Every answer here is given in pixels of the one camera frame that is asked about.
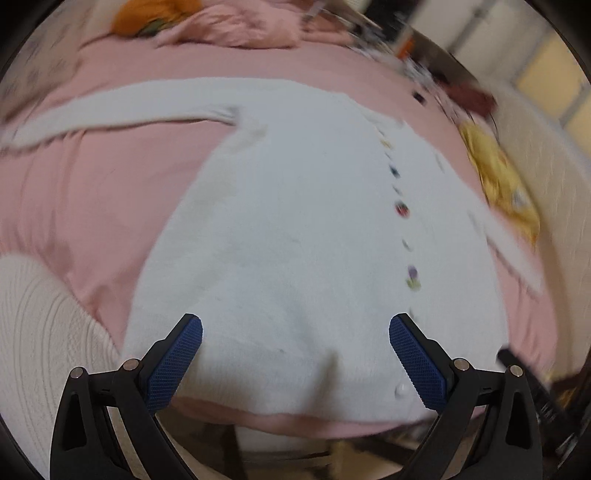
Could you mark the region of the white knitted blanket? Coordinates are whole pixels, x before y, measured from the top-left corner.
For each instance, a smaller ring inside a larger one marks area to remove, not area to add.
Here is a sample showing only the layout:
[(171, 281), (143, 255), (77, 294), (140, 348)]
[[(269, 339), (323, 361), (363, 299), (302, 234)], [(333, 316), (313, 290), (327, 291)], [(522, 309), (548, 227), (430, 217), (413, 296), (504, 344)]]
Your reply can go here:
[(105, 328), (43, 265), (1, 258), (1, 417), (42, 478), (70, 371), (110, 371), (118, 359)]

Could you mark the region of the orange plush pillow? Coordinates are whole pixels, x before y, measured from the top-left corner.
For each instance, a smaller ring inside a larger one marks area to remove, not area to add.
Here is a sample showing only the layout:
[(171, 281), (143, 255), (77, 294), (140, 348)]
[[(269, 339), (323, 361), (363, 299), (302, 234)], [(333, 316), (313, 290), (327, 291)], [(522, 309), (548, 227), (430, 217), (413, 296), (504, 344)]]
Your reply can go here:
[(153, 36), (202, 9), (198, 0), (130, 0), (117, 11), (110, 33), (119, 37)]

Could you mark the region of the small black box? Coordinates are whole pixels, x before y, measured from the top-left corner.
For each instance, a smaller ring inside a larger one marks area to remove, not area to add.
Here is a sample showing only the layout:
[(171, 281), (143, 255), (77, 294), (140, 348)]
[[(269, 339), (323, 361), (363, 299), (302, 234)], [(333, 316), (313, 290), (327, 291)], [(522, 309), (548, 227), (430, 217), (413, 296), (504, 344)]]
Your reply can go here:
[(414, 92), (413, 98), (415, 100), (417, 100), (419, 103), (421, 103), (422, 105), (424, 105), (426, 103), (426, 98), (422, 94), (420, 94), (419, 92)]

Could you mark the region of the dark red garment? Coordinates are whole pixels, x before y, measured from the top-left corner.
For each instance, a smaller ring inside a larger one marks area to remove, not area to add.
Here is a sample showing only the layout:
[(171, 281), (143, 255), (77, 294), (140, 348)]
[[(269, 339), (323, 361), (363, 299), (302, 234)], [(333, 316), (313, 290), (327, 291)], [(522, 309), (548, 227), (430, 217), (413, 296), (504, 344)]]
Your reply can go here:
[(491, 116), (497, 108), (494, 96), (473, 84), (452, 84), (446, 86), (444, 90), (457, 105), (483, 118)]

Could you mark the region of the cream padded headboard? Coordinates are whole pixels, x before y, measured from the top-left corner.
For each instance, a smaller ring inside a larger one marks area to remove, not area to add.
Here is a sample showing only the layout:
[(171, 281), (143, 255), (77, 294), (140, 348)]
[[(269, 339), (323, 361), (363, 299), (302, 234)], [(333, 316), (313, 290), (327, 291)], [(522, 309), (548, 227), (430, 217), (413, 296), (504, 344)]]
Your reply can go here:
[(553, 375), (565, 378), (590, 350), (590, 160), (513, 85), (486, 79), (482, 86), (497, 101), (498, 141), (541, 216), (538, 248), (558, 326)]

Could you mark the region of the pink crumpled quilt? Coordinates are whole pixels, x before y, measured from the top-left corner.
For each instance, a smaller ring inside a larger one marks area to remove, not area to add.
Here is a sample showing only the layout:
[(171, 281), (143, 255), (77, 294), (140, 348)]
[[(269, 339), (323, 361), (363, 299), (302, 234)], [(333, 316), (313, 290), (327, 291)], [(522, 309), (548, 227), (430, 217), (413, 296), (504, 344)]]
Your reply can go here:
[(157, 47), (194, 42), (245, 49), (297, 48), (304, 42), (349, 46), (353, 37), (335, 16), (304, 21), (311, 1), (207, 1), (197, 13), (158, 33)]

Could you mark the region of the yellow garment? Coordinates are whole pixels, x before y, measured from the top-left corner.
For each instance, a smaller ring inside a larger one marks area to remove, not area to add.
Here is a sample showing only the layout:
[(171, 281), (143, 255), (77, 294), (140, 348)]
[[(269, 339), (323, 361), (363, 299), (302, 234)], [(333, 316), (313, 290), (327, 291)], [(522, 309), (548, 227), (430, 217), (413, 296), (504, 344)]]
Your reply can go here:
[(458, 129), (488, 203), (535, 247), (541, 218), (517, 169), (496, 138), (481, 126), (463, 122)]

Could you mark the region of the white knit cardigan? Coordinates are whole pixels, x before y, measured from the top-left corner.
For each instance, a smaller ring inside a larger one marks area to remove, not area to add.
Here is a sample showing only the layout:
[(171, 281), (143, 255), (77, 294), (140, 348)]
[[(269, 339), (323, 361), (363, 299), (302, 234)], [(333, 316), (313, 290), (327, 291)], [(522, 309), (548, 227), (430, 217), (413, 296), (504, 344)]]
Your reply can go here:
[(21, 150), (78, 130), (178, 120), (235, 126), (144, 263), (121, 353), (185, 313), (204, 346), (183, 390), (254, 414), (413, 421), (424, 414), (388, 338), (410, 313), (455, 357), (495, 365), (508, 339), (493, 254), (533, 293), (512, 233), (405, 122), (286, 80), (149, 81), (7, 131)]

